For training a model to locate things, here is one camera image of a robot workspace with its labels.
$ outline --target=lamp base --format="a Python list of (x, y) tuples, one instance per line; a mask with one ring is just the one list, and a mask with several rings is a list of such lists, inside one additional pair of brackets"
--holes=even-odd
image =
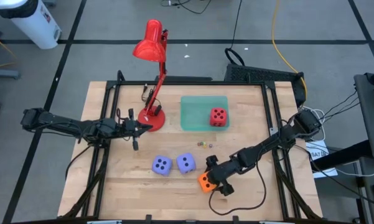
[[(157, 106), (152, 106), (151, 111), (155, 111)], [(161, 127), (163, 127), (164, 121), (165, 121), (165, 116), (163, 110), (159, 111), (159, 114), (157, 116), (154, 116), (153, 113), (150, 115), (148, 113), (145, 115), (145, 112), (147, 111), (146, 108), (142, 109), (139, 114), (138, 114), (138, 121), (142, 124), (148, 124), (152, 125), (152, 128), (148, 131), (157, 131)]]

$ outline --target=white trash can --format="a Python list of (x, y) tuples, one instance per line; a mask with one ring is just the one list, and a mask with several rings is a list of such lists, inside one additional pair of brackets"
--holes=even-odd
[(58, 45), (62, 31), (42, 0), (0, 0), (0, 16), (15, 23), (39, 48)]

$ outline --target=red die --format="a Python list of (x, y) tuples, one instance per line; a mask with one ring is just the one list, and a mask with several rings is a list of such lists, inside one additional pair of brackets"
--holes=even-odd
[(210, 112), (210, 125), (223, 127), (227, 124), (227, 111), (223, 108), (213, 108)]

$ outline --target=yellow cable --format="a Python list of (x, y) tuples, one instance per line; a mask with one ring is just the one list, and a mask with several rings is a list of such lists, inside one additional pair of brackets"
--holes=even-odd
[(4, 66), (7, 66), (7, 65), (14, 65), (14, 64), (15, 64), (15, 62), (4, 63), (4, 64), (0, 65), (0, 68), (4, 67)]
[[(14, 52), (12, 52), (10, 49), (8, 49), (1, 41), (0, 41), (0, 45), (1, 45), (1, 47), (4, 47), (4, 49), (6, 49), (15, 59), (17, 59), (17, 56), (14, 54)], [(4, 63), (4, 64), (0, 65), (0, 68), (4, 67), (4, 66), (8, 66), (8, 65), (14, 65), (14, 64), (15, 64), (15, 62)]]
[[(293, 70), (295, 73), (299, 73), (285, 58), (284, 56), (281, 54), (281, 52), (278, 50), (276, 44), (275, 44), (275, 40), (274, 40), (274, 28), (275, 28), (275, 20), (276, 20), (276, 14), (278, 12), (278, 8), (279, 8), (279, 0), (276, 0), (276, 6), (275, 6), (275, 10), (274, 10), (274, 15), (273, 15), (273, 22), (272, 22), (272, 25), (271, 25), (271, 40), (273, 41), (273, 46), (275, 48), (275, 50), (277, 51), (278, 55), (282, 58), (282, 60), (285, 62), (285, 64), (287, 66), (289, 66), (289, 68), (291, 68), (291, 70)], [(307, 85), (306, 85), (306, 82), (304, 81), (303, 77), (300, 78), (301, 79), (301, 82), (303, 84), (303, 87), (304, 87), (304, 95), (306, 97), (306, 100), (307, 100)]]

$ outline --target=lamp arm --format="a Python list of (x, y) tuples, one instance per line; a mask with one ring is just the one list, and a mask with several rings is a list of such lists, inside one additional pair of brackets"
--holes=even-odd
[[(163, 34), (162, 34), (162, 37), (161, 37), (161, 39), (162, 39), (161, 44), (162, 44), (165, 52), (166, 52), (166, 48), (167, 48), (167, 35), (168, 35), (168, 33), (169, 32), (167, 30), (164, 30)], [(155, 102), (156, 96), (159, 93), (159, 90), (161, 89), (161, 86), (163, 84), (163, 81), (164, 81), (165, 77), (166, 77), (166, 63), (165, 62), (159, 62), (159, 80), (157, 82), (155, 91), (152, 94), (151, 99), (149, 100), (145, 115), (147, 115), (148, 113), (153, 113), (152, 105)]]

